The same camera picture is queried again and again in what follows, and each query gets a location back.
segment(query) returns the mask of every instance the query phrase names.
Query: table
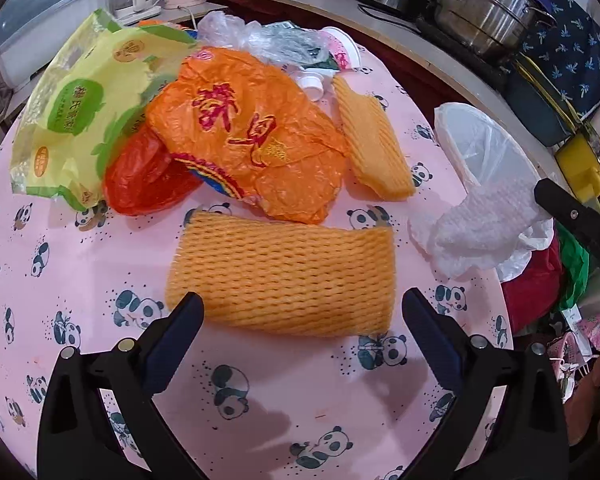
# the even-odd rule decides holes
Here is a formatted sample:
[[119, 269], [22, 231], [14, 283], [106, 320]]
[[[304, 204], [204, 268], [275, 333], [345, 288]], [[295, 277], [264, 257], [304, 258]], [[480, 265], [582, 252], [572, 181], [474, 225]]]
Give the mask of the table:
[[[377, 58], [364, 49], [361, 55], [364, 70], [347, 73], [347, 81], [386, 107], [408, 164], [422, 177], [415, 196], [389, 203], [350, 172], [325, 225], [391, 224], [397, 265], [391, 329], [378, 338], [322, 339], [205, 323], [154, 402], [211, 479], [388, 479], [407, 466], [453, 398], [402, 320], [400, 300], [411, 286], [468, 333], [512, 348], [495, 271], [443, 280], [410, 240], [410, 211], [444, 210], [464, 198], [464, 188], [410, 97]], [[320, 102], [326, 111], [332, 105], [329, 95]], [[83, 214], [63, 200], [12, 194], [15, 130], [0, 147], [0, 436], [34, 472], [40, 413], [59, 351], [67, 345], [82, 352], [110, 349], [167, 315], [164, 288], [187, 212], [201, 207], [255, 216], [210, 186], [170, 210], [137, 218], [117, 215], [104, 202]], [[436, 300], [447, 291], [457, 299]], [[125, 315], [135, 298], [151, 306], [142, 318]], [[216, 380], [216, 370], [225, 380]], [[494, 390], [463, 463], [485, 446], [502, 396]], [[103, 392], [103, 400], [120, 446], [142, 465], [112, 394]], [[330, 447], [334, 442], [339, 446]], [[326, 451], [319, 460], [300, 460], [317, 450]]]

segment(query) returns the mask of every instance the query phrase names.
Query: red plastic bag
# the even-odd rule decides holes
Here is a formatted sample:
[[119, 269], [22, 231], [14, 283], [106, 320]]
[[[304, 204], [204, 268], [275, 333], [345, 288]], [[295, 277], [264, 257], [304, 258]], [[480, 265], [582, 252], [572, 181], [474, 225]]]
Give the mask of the red plastic bag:
[[170, 208], [200, 184], [202, 181], [183, 163], [173, 160], [164, 143], [143, 123], [107, 168], [103, 188], [109, 207], [136, 216]]

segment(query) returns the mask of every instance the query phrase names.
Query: clear plastic bag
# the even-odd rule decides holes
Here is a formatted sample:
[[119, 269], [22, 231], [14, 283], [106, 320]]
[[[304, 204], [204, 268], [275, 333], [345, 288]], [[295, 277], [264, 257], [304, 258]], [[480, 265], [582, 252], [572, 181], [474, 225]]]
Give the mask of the clear plastic bag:
[[[513, 137], [477, 108], [446, 103], [435, 111], [438, 142], [468, 193], [487, 184], [528, 179], [533, 185], [540, 179]], [[496, 266], [500, 282], [522, 274], [531, 251], [546, 249], [553, 238], [551, 219], [527, 228], [518, 237], [510, 257]]]
[[210, 46], [244, 50], [264, 63], [279, 66], [311, 65], [329, 57], [327, 36], [318, 30], [263, 27], [258, 22], [244, 23], [221, 10], [200, 20], [198, 40]]

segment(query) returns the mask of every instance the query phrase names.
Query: power cord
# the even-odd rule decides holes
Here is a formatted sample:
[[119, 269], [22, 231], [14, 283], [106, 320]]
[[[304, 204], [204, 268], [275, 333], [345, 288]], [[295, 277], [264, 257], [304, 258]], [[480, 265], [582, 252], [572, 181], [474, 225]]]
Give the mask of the power cord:
[[358, 4], [358, 9], [361, 12], [364, 12], [367, 16], [370, 16], [372, 18], [375, 18], [376, 20], [380, 20], [381, 22], [387, 22], [387, 23], [392, 23], [393, 25], [397, 25], [398, 27], [403, 27], [406, 28], [408, 30], [410, 30], [411, 32], [415, 32], [417, 35], [421, 35], [422, 33], [416, 28], [415, 25], [407, 25], [406, 23], [401, 23], [401, 22], [396, 22], [394, 20], [388, 20], [387, 18], [384, 18], [382, 16], [378, 16], [376, 14], [372, 14], [371, 12], [369, 12], [370, 10], [374, 10], [375, 12], [380, 12], [379, 10], [373, 8], [373, 7], [369, 7], [366, 5], [362, 5], [362, 4]]

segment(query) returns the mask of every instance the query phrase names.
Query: kitchen counter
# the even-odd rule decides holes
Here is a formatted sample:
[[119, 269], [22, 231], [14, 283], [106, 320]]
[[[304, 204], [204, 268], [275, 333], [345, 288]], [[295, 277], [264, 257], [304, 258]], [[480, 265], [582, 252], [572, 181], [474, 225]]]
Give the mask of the kitchen counter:
[[[376, 20], [358, 9], [356, 0], [272, 0], [314, 12], [351, 27], [409, 57], [498, 121], [525, 151], [541, 176], [569, 189], [552, 152], [523, 126], [503, 97], [471, 70], [411, 30]], [[410, 27], [413, 24], [403, 22]]]

